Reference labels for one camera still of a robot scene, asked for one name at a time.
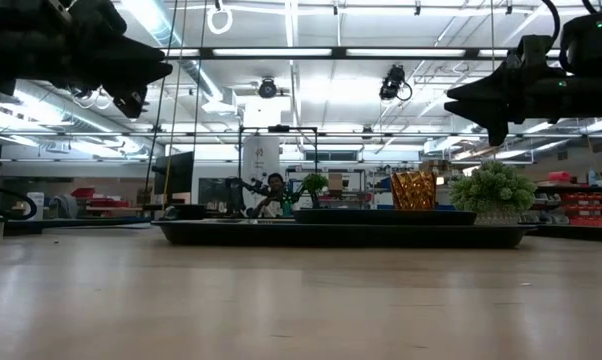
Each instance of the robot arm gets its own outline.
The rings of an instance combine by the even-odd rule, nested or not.
[[[558,16],[555,24],[558,29]],[[554,41],[555,36],[524,36],[490,76],[448,91],[457,101],[446,103],[445,109],[486,128],[492,146],[503,143],[509,122],[602,117],[602,13],[565,24],[562,68],[547,63]]]
[[[172,66],[162,51],[123,36],[126,29],[110,0],[0,0],[0,92],[11,96],[16,79],[49,81],[73,95],[103,87],[137,118],[147,85]]]

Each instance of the metal pole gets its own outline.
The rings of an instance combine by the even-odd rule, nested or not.
[[[319,173],[319,131],[314,129],[314,173]]]
[[[242,147],[243,147],[243,126],[239,126],[239,179],[241,179],[241,163],[243,162]]]

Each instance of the desk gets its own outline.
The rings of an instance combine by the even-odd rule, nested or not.
[[[203,248],[170,246],[158,229],[57,229],[0,242],[0,359],[503,354],[602,359],[602,243]]]
[[[86,206],[86,211],[134,211],[141,212],[143,211],[140,207],[126,207],[126,208],[118,208],[118,207],[97,207],[97,206]]]

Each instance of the white cylinder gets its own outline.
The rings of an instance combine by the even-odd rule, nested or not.
[[[29,221],[41,221],[43,220],[43,205],[45,203],[45,194],[38,192],[27,193],[26,195],[34,204],[37,206],[37,212],[33,217],[29,218]],[[28,203],[25,204],[25,213],[30,213],[30,205]]]
[[[281,168],[279,166],[278,137],[252,136],[246,139],[243,146],[241,170],[243,181],[250,183],[252,179],[256,179],[267,183],[267,176],[279,171]],[[243,193],[246,208],[255,207],[261,198],[261,195],[250,194],[248,191]]]

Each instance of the window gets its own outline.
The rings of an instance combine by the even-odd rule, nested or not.
[[[319,151],[319,161],[356,161],[357,151]],[[305,159],[314,161],[314,151],[306,151]]]

